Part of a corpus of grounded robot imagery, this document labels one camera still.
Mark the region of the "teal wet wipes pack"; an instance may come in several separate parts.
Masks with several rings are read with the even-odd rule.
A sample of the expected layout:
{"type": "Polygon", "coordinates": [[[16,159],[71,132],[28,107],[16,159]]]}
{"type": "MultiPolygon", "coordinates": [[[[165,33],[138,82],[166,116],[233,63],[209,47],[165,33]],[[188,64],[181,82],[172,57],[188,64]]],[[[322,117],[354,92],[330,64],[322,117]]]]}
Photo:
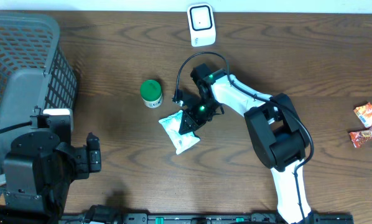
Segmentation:
{"type": "Polygon", "coordinates": [[[194,133],[179,133],[182,115],[183,111],[180,110],[175,114],[159,120],[159,123],[162,125],[176,148],[176,155],[183,153],[200,141],[200,138],[194,135],[194,133]]]}

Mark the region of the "green lid white jar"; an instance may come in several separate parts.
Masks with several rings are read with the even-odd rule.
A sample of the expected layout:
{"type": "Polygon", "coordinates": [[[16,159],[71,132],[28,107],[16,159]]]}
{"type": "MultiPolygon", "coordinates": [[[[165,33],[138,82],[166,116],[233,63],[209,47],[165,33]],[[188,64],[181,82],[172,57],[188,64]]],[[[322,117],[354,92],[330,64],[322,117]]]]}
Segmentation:
{"type": "Polygon", "coordinates": [[[148,108],[157,108],[162,104],[162,88],[155,80],[146,80],[140,87],[140,94],[148,108]]]}

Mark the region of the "orange red candy bar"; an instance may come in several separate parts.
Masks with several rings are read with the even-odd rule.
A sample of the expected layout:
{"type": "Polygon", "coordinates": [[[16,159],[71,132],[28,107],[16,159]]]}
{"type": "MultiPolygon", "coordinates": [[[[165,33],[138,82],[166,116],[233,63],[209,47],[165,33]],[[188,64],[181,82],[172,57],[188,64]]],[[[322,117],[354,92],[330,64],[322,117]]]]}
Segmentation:
{"type": "Polygon", "coordinates": [[[355,131],[349,133],[351,141],[356,148],[361,147],[365,142],[372,139],[372,126],[363,131],[355,131]]]}

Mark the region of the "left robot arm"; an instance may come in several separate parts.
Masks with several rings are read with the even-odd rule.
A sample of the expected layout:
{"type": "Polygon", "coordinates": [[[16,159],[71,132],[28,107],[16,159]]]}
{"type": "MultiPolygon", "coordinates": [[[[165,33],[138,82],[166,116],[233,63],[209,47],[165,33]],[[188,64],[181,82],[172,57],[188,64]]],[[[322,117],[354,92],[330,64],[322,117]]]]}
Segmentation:
{"type": "Polygon", "coordinates": [[[0,223],[58,223],[71,183],[100,171],[100,140],[92,133],[82,147],[45,131],[15,138],[4,159],[0,223]]]}

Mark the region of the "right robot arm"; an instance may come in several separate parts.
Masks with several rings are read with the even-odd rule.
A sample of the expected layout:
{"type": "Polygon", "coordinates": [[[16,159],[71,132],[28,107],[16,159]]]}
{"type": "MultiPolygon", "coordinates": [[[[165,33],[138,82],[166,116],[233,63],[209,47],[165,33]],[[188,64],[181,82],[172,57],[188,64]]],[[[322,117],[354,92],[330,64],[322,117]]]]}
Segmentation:
{"type": "Polygon", "coordinates": [[[306,199],[303,167],[312,158],[305,150],[313,149],[314,144],[291,99],[283,93],[260,93],[229,70],[212,72],[205,64],[195,67],[190,77],[199,96],[176,88],[173,97],[175,103],[186,107],[179,133],[201,128],[223,106],[233,109],[244,118],[258,159],[271,171],[279,216],[286,223],[307,223],[312,210],[306,199]]]}

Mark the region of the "orange tissue pack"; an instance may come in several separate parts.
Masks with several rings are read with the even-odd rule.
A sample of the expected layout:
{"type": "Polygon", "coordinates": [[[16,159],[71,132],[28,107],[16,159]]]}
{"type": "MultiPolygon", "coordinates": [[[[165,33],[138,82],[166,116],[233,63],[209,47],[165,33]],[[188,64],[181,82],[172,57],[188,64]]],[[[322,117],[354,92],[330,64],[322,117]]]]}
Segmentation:
{"type": "Polygon", "coordinates": [[[371,103],[367,103],[363,106],[358,106],[353,111],[366,128],[369,128],[372,126],[372,104],[371,103]]]}

